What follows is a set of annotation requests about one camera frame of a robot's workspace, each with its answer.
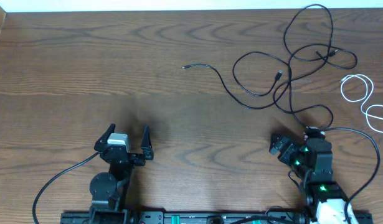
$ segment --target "green led light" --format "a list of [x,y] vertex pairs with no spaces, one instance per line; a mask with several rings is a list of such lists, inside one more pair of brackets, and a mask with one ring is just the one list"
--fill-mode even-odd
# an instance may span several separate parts
[[324,185],[321,185],[321,186],[320,186],[320,191],[327,191],[327,188],[326,188],[326,186],[324,186]]

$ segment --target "white cord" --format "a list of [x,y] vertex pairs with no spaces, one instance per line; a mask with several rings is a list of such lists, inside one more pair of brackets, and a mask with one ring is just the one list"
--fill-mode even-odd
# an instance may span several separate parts
[[[348,98],[346,98],[345,94],[343,93],[343,89],[342,89],[342,88],[343,88],[343,85],[346,83],[346,81],[348,81],[348,80],[351,79],[351,78],[359,78],[359,79],[361,79],[361,80],[364,82],[364,84],[366,84],[366,95],[365,95],[363,98],[358,99],[358,100],[349,100]],[[369,94],[368,94],[368,84],[367,84],[367,82],[366,82],[365,79],[369,80],[370,83],[371,83],[371,91],[370,91]],[[374,116],[374,115],[371,115],[371,114],[368,113],[368,111],[369,111],[371,108],[376,107],[376,106],[379,106],[379,107],[382,107],[382,108],[383,108],[383,105],[371,105],[371,106],[369,106],[369,107],[366,109],[365,112],[363,111],[363,105],[367,102],[367,100],[368,100],[368,99],[370,98],[370,96],[372,95],[372,92],[374,91],[374,84],[373,84],[373,82],[371,81],[371,79],[370,79],[369,77],[365,76],[365,75],[362,75],[362,74],[357,74],[357,75],[346,75],[340,82],[342,83],[342,84],[341,84],[341,94],[342,94],[343,98],[345,98],[345,100],[348,100],[349,102],[352,102],[352,103],[355,103],[355,102],[364,100],[364,102],[363,102],[363,103],[361,104],[361,106],[360,106],[360,110],[361,110],[361,112],[362,112],[364,115],[366,115],[366,120],[367,120],[367,124],[368,124],[368,126],[370,126],[370,128],[373,129],[374,131],[377,131],[377,132],[379,132],[379,133],[383,133],[383,131],[380,131],[380,130],[377,130],[377,129],[373,128],[373,127],[371,126],[371,124],[370,124],[370,121],[368,120],[368,117],[371,117],[371,118],[377,118],[377,119],[381,119],[381,120],[383,120],[383,118],[381,118],[381,117]]]

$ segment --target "white background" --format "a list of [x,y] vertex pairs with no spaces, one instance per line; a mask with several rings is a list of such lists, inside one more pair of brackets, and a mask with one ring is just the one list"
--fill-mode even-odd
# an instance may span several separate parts
[[294,9],[383,7],[383,0],[0,0],[6,12],[158,11],[209,9]]

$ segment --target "wooden table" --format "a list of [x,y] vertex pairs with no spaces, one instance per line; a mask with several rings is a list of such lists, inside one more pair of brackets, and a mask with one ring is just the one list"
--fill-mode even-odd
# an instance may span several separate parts
[[[287,168],[268,152],[270,135],[287,129],[302,137],[303,128],[275,107],[247,110],[225,92],[208,68],[224,76],[238,97],[253,105],[271,96],[252,98],[231,76],[244,53],[260,50],[288,60],[282,36],[297,10],[189,12],[76,12],[8,14],[0,38],[0,223],[32,223],[32,203],[56,173],[94,153],[94,142],[111,124],[128,133],[138,151],[144,125],[152,131],[154,161],[138,167],[129,192],[134,207],[168,211],[264,211],[302,203],[287,177]],[[329,106],[333,126],[366,131],[382,156],[378,176],[352,201],[383,223],[383,134],[371,131],[359,103],[348,103],[339,80],[350,73],[369,75],[376,85],[369,104],[383,104],[383,9],[331,10],[333,44],[353,51],[352,70],[329,65],[293,84],[295,108]],[[291,27],[292,50],[327,42],[329,20],[323,11],[304,12]],[[314,49],[307,51],[314,57]],[[331,59],[350,64],[350,56]],[[316,63],[293,62],[294,77]],[[239,80],[263,93],[281,63],[251,56],[237,66]],[[359,98],[359,81],[347,87]],[[287,106],[287,97],[280,102]],[[310,125],[329,115],[313,109],[299,115]],[[383,128],[383,122],[375,122]],[[333,144],[334,178],[348,195],[372,174],[374,149],[364,137],[328,133]],[[96,158],[57,179],[41,196],[41,223],[58,223],[68,210],[88,210],[90,180],[106,172]]]

